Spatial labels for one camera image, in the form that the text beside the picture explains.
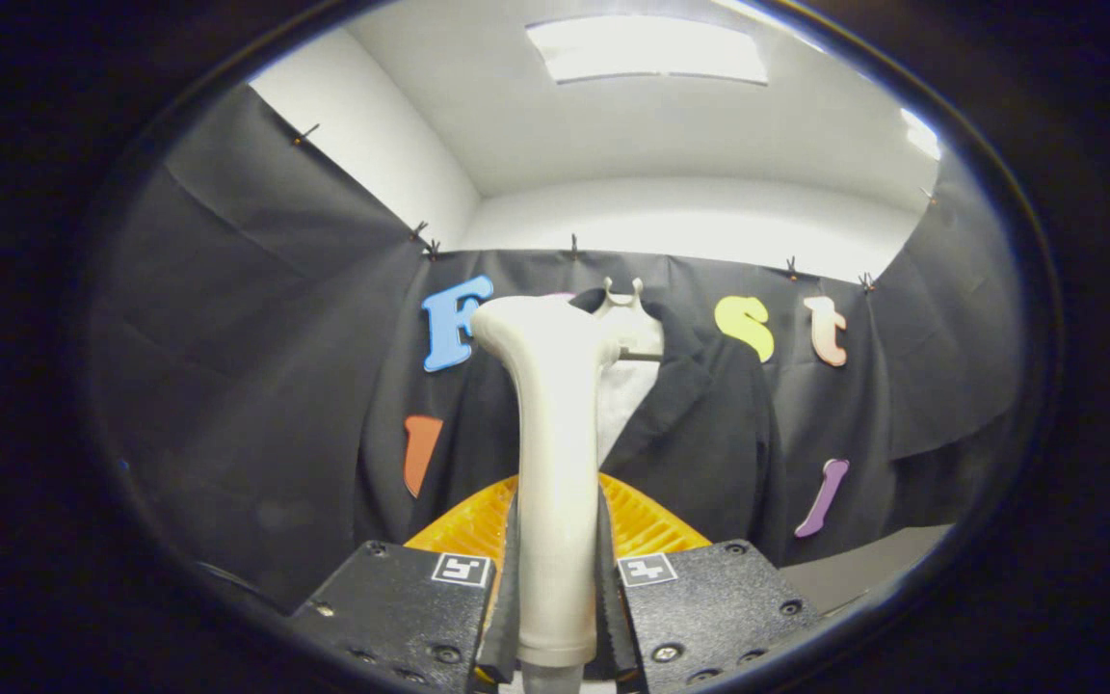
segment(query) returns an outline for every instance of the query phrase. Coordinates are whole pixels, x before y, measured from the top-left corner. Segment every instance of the blue letter f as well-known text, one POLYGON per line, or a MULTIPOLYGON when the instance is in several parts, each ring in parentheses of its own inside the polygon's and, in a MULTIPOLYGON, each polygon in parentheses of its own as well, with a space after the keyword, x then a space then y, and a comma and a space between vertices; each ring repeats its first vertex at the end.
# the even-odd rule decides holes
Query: blue letter f
POLYGON ((474 338, 471 315, 478 308, 478 299, 486 299, 493 292, 491 278, 480 274, 453 289, 427 295, 422 309, 427 312, 427 324, 431 328, 431 353, 422 362, 423 369, 437 372, 471 359, 471 346, 462 342, 460 329, 465 329, 465 334, 474 338), (465 303, 457 309, 456 304, 462 299, 465 299, 465 303))

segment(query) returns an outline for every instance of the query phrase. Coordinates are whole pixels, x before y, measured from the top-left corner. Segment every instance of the white wall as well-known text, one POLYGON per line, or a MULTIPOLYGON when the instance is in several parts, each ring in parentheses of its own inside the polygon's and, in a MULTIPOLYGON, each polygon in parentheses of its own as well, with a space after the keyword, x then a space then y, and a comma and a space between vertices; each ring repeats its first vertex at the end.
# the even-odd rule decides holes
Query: white wall
POLYGON ((274 62, 252 88, 423 238, 465 232, 480 194, 462 165, 362 44, 334 30, 274 62))
POLYGON ((445 250, 639 251, 736 260, 858 281, 880 275, 919 215, 828 190, 766 181, 582 181, 484 201, 445 250))

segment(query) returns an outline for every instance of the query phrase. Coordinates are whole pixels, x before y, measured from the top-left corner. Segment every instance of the white object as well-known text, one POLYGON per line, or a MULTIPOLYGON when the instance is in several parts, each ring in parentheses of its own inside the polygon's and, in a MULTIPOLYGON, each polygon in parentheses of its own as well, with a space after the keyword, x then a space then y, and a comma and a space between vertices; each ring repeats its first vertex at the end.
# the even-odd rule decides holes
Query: white object
POLYGON ((622 76, 688 76, 766 84, 746 33, 646 14, 558 19, 525 27, 556 83, 622 76))
POLYGON ((577 691, 597 642, 598 374, 619 346, 603 322, 557 295, 491 300, 471 328, 507 369, 521 408, 516 655, 529 694, 529 682, 547 694, 577 691))
POLYGON ((619 343, 620 355, 662 356, 662 348, 665 346, 662 322, 648 315, 639 304, 644 282, 634 278, 630 295, 612 294, 610 284, 610 278, 605 278, 603 285, 607 295, 597 311, 594 311, 594 318, 603 322, 612 339, 619 343))
POLYGON ((642 401, 657 383, 657 362, 616 362, 598 381, 598 469, 642 401))

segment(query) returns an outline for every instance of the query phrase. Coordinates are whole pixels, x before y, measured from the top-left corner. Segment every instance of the orange plastic object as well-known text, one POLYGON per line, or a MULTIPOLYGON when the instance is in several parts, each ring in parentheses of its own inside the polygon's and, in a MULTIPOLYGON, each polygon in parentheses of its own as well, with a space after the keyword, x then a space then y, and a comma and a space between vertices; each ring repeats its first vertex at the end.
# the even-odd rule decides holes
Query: orange plastic object
POLYGON ((683 552, 713 544, 690 524, 662 507, 657 501, 617 479, 599 474, 610 510, 610 532, 616 559, 639 557, 656 552, 683 552))
MULTIPOLYGON (((633 486, 604 474, 598 480, 607 496, 616 559, 683 552, 712 544, 690 524, 633 486)), ((513 493, 516 493, 516 477, 482 489, 405 542, 405 547, 474 554, 491 557, 496 566, 503 566, 503 531, 513 493)))

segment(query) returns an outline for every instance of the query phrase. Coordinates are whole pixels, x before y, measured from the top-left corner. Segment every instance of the black jacket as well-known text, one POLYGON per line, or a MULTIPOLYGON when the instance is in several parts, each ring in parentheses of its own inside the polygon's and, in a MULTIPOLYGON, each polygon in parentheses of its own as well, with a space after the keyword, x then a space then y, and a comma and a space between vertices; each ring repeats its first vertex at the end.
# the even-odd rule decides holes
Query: black jacket
MULTIPOLYGON (((594 311, 604 291, 574 306, 594 311)), ((777 426, 761 363, 723 334, 697 334, 664 304, 643 299, 662 322, 657 381, 632 414, 601 471, 684 519, 710 541, 747 539, 775 564, 785 544, 785 474, 771 451, 777 426)), ((465 388, 445 422, 415 502, 411 532, 457 502, 516 474, 515 388, 485 350, 467 364, 465 388)))

